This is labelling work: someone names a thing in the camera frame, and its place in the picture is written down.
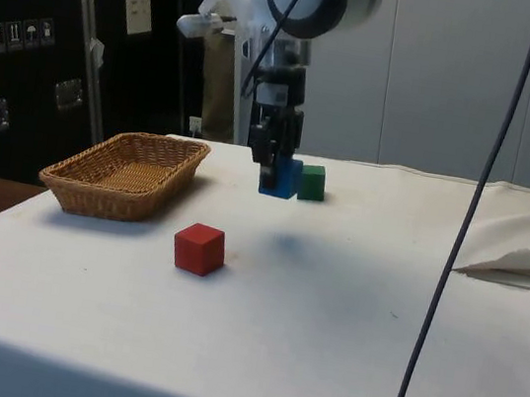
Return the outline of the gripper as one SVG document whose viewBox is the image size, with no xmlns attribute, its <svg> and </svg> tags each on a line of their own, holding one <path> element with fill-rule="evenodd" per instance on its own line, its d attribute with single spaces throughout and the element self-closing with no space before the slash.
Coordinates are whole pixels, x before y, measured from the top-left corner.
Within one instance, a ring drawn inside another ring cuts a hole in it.
<svg viewBox="0 0 530 397">
<path fill-rule="evenodd" d="M 304 67 L 268 68 L 259 72 L 255 100 L 262 106 L 290 108 L 284 115 L 279 139 L 279 155 L 290 158 L 300 146 L 304 113 L 295 109 L 305 102 L 306 69 Z M 260 167 L 259 187 L 276 186 L 275 155 L 277 138 L 271 117 L 259 119 L 249 130 L 252 160 Z"/>
</svg>

